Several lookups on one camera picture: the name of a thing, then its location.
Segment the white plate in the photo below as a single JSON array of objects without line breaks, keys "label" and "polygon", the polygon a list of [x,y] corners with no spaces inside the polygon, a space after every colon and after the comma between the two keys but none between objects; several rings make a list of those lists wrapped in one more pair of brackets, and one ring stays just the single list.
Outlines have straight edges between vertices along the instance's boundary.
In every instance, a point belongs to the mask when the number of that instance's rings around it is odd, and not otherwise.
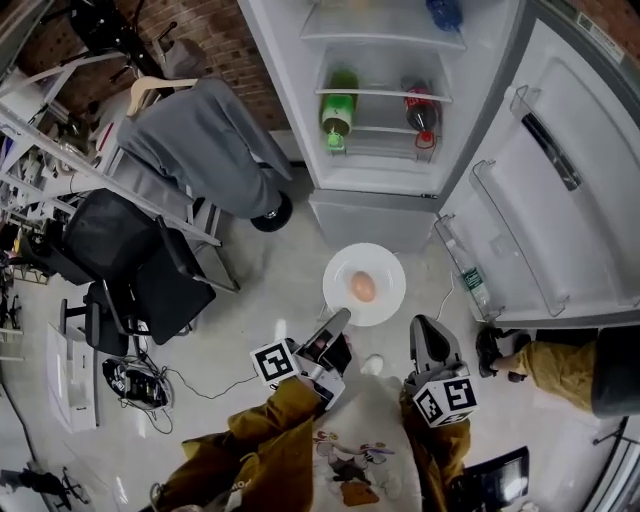
[{"label": "white plate", "polygon": [[[366,272],[376,285],[376,298],[362,302],[351,293],[351,278]],[[338,252],[327,265],[322,291],[332,311],[347,308],[350,324],[368,327],[389,319],[400,307],[407,289],[404,269],[398,258],[375,244],[355,244]]]}]

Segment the hanger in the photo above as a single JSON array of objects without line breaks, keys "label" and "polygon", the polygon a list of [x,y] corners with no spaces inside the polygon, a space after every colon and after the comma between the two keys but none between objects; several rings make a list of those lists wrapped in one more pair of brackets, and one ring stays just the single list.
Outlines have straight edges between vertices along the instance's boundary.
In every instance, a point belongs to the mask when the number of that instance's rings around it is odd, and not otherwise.
[{"label": "hanger", "polygon": [[131,103],[129,103],[127,116],[132,116],[140,110],[142,100],[147,91],[167,87],[193,87],[197,81],[197,78],[187,78],[184,80],[162,80],[154,76],[138,78],[131,86]]}]

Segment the bottle cap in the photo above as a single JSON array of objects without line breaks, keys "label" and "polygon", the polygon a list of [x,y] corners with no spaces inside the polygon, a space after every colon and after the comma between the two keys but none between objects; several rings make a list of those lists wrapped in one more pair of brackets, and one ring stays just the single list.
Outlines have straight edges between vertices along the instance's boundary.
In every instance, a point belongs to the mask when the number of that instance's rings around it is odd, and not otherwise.
[{"label": "bottle cap", "polygon": [[344,137],[331,130],[327,135],[327,148],[331,151],[342,151],[344,149]]}]

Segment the blue bottle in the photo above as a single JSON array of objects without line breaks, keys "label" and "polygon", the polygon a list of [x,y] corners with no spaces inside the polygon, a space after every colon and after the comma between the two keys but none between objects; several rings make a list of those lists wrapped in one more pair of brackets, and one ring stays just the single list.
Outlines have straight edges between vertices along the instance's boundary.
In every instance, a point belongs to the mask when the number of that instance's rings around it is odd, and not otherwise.
[{"label": "blue bottle", "polygon": [[458,30],[462,24],[462,13],[457,0],[426,0],[434,23],[440,30]]}]

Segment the green soda bottle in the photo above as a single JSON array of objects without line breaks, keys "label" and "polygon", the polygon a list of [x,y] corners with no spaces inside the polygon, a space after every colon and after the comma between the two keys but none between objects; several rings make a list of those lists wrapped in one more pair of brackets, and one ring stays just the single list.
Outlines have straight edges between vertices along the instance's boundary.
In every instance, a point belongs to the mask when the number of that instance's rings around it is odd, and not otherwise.
[{"label": "green soda bottle", "polygon": [[[327,88],[357,89],[358,77],[348,69],[334,71]],[[330,151],[344,150],[344,138],[351,132],[357,101],[357,94],[327,94],[323,98],[320,117]]]}]

